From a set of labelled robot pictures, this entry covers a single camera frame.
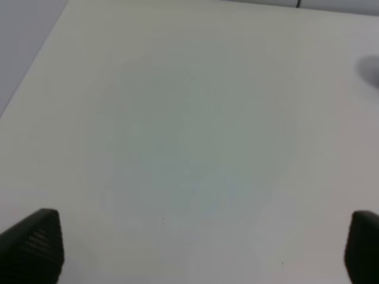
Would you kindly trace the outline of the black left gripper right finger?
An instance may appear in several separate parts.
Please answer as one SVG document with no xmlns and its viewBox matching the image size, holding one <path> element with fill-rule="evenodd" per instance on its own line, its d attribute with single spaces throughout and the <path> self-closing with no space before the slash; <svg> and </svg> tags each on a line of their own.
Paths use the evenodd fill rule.
<svg viewBox="0 0 379 284">
<path fill-rule="evenodd" d="M 378 283 L 378 215 L 371 211 L 352 214 L 344 254 L 352 283 Z"/>
</svg>

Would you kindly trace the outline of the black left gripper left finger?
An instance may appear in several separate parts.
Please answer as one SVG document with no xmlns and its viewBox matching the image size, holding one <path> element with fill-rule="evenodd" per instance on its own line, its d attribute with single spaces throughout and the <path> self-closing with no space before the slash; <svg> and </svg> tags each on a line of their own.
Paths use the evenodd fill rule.
<svg viewBox="0 0 379 284">
<path fill-rule="evenodd" d="M 1 283 L 55 284 L 64 262 L 56 209 L 39 209 L 1 233 Z"/>
</svg>

